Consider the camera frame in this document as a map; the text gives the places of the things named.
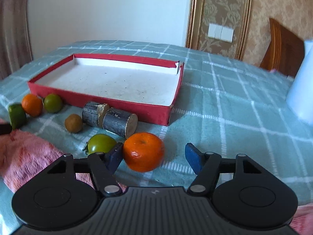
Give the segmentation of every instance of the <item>orange fruit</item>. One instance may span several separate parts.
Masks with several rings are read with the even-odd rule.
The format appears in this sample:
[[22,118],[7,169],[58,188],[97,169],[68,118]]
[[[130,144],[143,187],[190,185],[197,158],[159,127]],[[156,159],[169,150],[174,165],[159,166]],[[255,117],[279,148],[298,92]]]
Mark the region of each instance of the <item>orange fruit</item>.
[[25,95],[22,100],[23,110],[32,117],[38,117],[43,109],[43,103],[40,98],[34,94]]
[[164,143],[152,133],[135,133],[125,140],[123,158],[134,171],[154,170],[164,158]]

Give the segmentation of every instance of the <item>black circular disc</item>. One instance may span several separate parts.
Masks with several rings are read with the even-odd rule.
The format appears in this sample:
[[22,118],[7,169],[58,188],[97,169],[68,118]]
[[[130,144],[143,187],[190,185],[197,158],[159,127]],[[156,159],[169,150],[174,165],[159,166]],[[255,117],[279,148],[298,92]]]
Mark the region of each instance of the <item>black circular disc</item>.
[[29,181],[13,196],[12,209],[24,224],[44,230],[77,225],[96,207],[98,197],[88,184],[62,178]]
[[212,203],[222,216],[243,227],[269,229],[285,225],[297,210],[298,199],[280,180],[267,179],[252,176],[227,181],[215,189]]

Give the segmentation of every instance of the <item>white wall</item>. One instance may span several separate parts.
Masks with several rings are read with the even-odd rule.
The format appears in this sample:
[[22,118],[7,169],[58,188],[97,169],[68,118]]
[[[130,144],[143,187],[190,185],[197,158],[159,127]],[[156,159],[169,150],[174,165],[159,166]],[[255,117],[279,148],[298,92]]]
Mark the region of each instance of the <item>white wall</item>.
[[34,58],[81,40],[185,45],[190,0],[28,0]]

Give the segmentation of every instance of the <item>metal screw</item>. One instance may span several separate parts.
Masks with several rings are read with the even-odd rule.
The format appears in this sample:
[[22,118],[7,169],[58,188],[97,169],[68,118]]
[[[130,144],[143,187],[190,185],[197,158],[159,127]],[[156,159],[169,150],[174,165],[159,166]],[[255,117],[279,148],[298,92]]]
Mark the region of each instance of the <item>metal screw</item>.
[[117,185],[107,185],[105,188],[104,188],[104,191],[106,193],[117,193],[118,191],[120,190],[120,188],[117,186]]
[[190,187],[190,190],[194,193],[202,193],[205,191],[205,187],[203,185],[200,185],[200,184],[195,184],[195,185]]

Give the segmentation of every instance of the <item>red box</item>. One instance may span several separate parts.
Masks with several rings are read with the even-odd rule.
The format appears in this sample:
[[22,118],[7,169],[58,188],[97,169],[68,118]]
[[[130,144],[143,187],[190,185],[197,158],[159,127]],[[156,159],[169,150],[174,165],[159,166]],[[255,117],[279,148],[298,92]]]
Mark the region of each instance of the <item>red box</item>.
[[179,61],[148,57],[73,54],[29,80],[28,86],[43,98],[54,93],[81,108],[88,101],[107,103],[137,114],[139,121],[167,126],[183,67]]

